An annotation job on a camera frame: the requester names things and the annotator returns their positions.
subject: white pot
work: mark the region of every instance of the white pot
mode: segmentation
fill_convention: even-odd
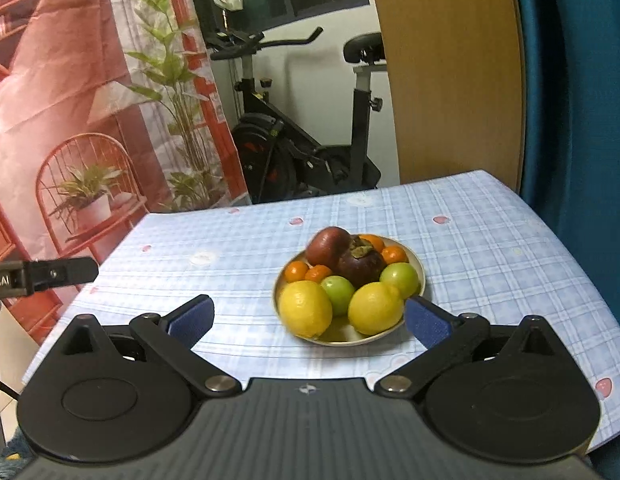
[[[76,212],[76,220],[79,229],[84,231],[90,229],[104,220],[108,219],[112,212],[110,211],[110,202],[108,196],[101,195],[97,200]]]

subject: fruit bowl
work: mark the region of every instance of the fruit bowl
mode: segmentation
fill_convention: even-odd
[[[419,258],[416,256],[416,254],[414,254],[410,250],[410,248],[405,247],[405,245],[397,242],[396,240],[392,240],[391,238],[386,238],[386,237],[380,237],[380,238],[383,240],[386,246],[398,245],[403,248],[403,250],[408,256],[408,263],[410,263],[410,265],[412,265],[416,269],[416,272],[419,276],[420,288],[417,291],[417,294],[422,296],[426,288],[426,275],[425,275],[425,270],[423,268],[423,264],[421,263]],[[277,277],[277,281],[273,289],[273,297],[272,297],[277,316],[279,315],[279,295],[281,291],[283,290],[283,287],[287,285],[283,272],[284,272],[285,267],[289,263],[295,260],[301,260],[303,262],[307,262],[305,258],[305,251],[302,251],[301,253],[297,254],[294,258],[292,258],[287,264],[285,264],[285,266],[283,266],[283,268],[281,269],[281,272],[279,272],[279,276]],[[371,343],[372,341],[376,341],[380,339],[381,337],[388,335],[390,332],[394,332],[402,324],[403,324],[403,318],[401,317],[401,320],[396,325],[390,327],[388,330],[384,330],[384,332],[380,332],[378,334],[368,336],[368,335],[364,335],[362,333],[357,332],[354,329],[354,327],[350,325],[349,321],[347,320],[347,316],[340,316],[340,317],[333,318],[331,325],[318,338],[316,339],[302,338],[302,339],[305,339],[306,341],[310,341],[312,343],[316,343],[318,345],[324,345],[324,346],[357,346],[357,345],[362,345],[366,343]]]

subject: lemon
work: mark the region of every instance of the lemon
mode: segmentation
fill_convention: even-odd
[[[332,304],[321,285],[309,280],[289,283],[279,296],[279,316],[294,335],[312,339],[332,322]]]
[[[354,293],[347,309],[350,324],[365,335],[374,335],[396,325],[403,315],[403,300],[394,285],[372,282]]]

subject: bike handlebar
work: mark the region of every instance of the bike handlebar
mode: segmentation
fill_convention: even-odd
[[[284,45],[307,45],[312,43],[312,41],[316,40],[321,33],[323,32],[322,27],[317,27],[314,29],[314,32],[310,34],[305,40],[272,40],[272,41],[264,41],[259,45],[260,48],[265,48],[267,46],[284,46]]]
[[[240,40],[240,44],[232,44],[230,41],[227,40],[219,41],[216,37],[209,38],[206,41],[214,49],[216,49],[215,52],[210,54],[210,59],[216,61],[220,59],[234,59],[236,57],[254,54],[257,50],[266,48],[268,46],[307,45],[312,43],[312,41],[316,40],[322,32],[323,29],[321,27],[317,27],[314,29],[314,32],[304,40],[272,40],[264,41],[263,43],[261,43],[261,40],[264,38],[264,34],[262,32],[259,32],[252,37],[242,32],[233,32],[232,36]]]
[[[222,50],[213,52],[210,54],[210,59],[213,61],[219,59],[234,59],[235,57],[241,57],[245,54],[249,54],[251,50],[258,48],[259,42],[264,38],[263,32],[255,34],[253,37],[248,38],[245,43],[239,45],[226,46]]]

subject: tablecloth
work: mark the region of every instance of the tablecloth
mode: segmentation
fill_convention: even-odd
[[[125,324],[203,293],[215,301],[215,323],[193,350],[244,384],[251,377],[360,376],[371,386],[424,351],[407,330],[328,348],[290,335],[273,309],[280,269],[328,225],[408,246],[426,269],[426,296],[454,314],[477,312],[498,324],[545,316],[600,397],[592,446],[620,433],[618,323],[558,238],[484,171],[268,205],[150,214],[69,306],[26,379],[76,314]]]

